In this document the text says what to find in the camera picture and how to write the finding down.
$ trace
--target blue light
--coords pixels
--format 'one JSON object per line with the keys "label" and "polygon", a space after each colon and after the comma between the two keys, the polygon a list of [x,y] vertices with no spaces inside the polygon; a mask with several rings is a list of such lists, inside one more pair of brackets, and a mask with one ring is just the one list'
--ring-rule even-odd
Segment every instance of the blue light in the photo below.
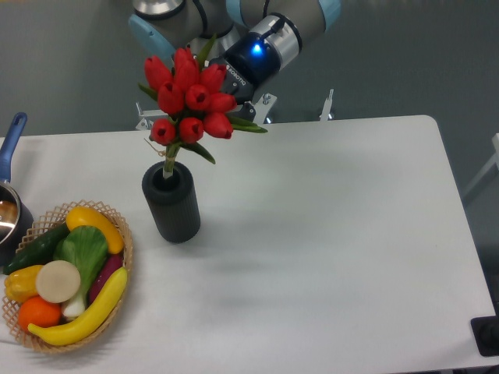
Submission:
{"label": "blue light", "polygon": [[259,44],[255,44],[253,48],[251,48],[251,55],[253,56],[261,56],[264,53],[263,48]]}

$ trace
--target red tulip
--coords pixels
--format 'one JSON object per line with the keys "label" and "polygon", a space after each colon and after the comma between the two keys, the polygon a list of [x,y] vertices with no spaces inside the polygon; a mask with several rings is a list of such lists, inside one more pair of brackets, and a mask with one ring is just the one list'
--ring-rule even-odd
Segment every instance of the red tulip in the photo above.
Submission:
{"label": "red tulip", "polygon": [[175,135],[175,126],[166,118],[154,121],[153,128],[150,130],[151,139],[162,146],[170,144],[175,139]]}
{"label": "red tulip", "polygon": [[175,70],[178,70],[180,66],[184,65],[187,61],[193,61],[194,57],[190,51],[190,48],[179,48],[173,56],[173,62],[175,64]]}
{"label": "red tulip", "polygon": [[184,143],[192,144],[203,137],[203,123],[194,117],[184,118],[179,125],[180,139]]}
{"label": "red tulip", "polygon": [[158,56],[153,56],[146,60],[144,64],[144,71],[146,73],[146,79],[150,88],[155,91],[159,91],[159,88],[164,83],[171,82],[173,80],[172,73]]}
{"label": "red tulip", "polygon": [[213,64],[201,72],[200,82],[206,86],[210,94],[214,94],[221,89],[221,85],[225,80],[225,74],[227,74],[225,65]]}
{"label": "red tulip", "polygon": [[186,104],[194,111],[203,111],[210,105],[210,93],[201,84],[193,84],[186,92]]}
{"label": "red tulip", "polygon": [[162,85],[157,93],[157,105],[169,115],[175,115],[184,108],[184,93],[173,82]]}
{"label": "red tulip", "polygon": [[215,112],[207,115],[203,120],[204,131],[214,138],[231,139],[232,128],[231,122],[223,113]]}
{"label": "red tulip", "polygon": [[228,93],[217,92],[211,94],[210,105],[208,105],[207,112],[212,113],[219,111],[220,113],[225,113],[226,111],[231,111],[237,107],[235,102],[235,97]]}
{"label": "red tulip", "polygon": [[173,81],[179,85],[182,91],[186,92],[193,84],[200,81],[200,70],[196,60],[186,60],[178,68],[175,67]]}

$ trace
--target flower stem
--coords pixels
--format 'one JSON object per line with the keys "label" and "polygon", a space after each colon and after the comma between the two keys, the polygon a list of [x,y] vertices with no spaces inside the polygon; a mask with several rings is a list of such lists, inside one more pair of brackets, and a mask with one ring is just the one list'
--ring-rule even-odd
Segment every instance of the flower stem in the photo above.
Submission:
{"label": "flower stem", "polygon": [[168,179],[173,175],[173,167],[175,166],[175,158],[180,150],[180,143],[173,143],[166,146],[165,165],[163,167],[163,178]]}

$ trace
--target gray floor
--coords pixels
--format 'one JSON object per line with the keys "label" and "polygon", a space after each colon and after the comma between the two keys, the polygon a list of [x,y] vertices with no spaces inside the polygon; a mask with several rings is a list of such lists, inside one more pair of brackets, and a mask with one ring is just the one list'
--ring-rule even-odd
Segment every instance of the gray floor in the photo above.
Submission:
{"label": "gray floor", "polygon": [[[131,0],[0,2],[0,136],[17,111],[26,135],[131,130],[147,53],[131,36]],[[499,1],[344,0],[331,30],[258,94],[277,122],[425,114],[441,129],[462,190],[499,132]],[[499,273],[499,180],[467,208],[487,276]]]}

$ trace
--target wicker basket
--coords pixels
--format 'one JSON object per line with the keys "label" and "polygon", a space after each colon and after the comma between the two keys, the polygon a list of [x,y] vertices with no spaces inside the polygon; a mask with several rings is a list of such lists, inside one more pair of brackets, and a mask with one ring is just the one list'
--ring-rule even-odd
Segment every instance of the wicker basket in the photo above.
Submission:
{"label": "wicker basket", "polygon": [[[54,225],[61,223],[65,220],[66,214],[75,206],[88,206],[98,210],[102,214],[104,214],[120,231],[124,241],[125,248],[123,251],[123,266],[128,271],[130,275],[130,271],[132,269],[133,264],[133,243],[132,243],[132,234],[126,223],[126,220],[120,213],[118,213],[115,209],[111,208],[109,205],[104,205],[102,202],[95,203],[93,201],[84,201],[81,200],[78,203],[65,203],[62,206],[57,206],[51,211],[48,211],[45,215],[40,217],[40,220],[33,223],[32,228],[27,231],[26,236],[24,236],[23,240],[19,244],[18,251],[22,251],[23,248],[35,239],[37,236],[43,234],[44,232],[50,230]],[[61,347],[55,347],[53,345],[45,343],[39,337],[35,337],[29,333],[25,333],[17,324],[17,317],[19,313],[20,304],[14,301],[7,299],[7,297],[3,298],[3,318],[7,322],[7,327],[10,329],[11,335],[15,337],[15,339],[21,343],[26,348],[31,348],[37,352],[55,354],[55,353],[63,353],[68,351],[73,351],[77,348],[81,348],[84,345],[89,344],[96,337],[98,337],[112,322],[115,318],[116,313],[122,306],[123,298],[125,297],[125,292],[123,292],[122,297],[120,298],[116,307],[111,311],[108,318],[99,326],[97,330],[95,330],[89,337],[80,340],[75,344],[70,344]]]}

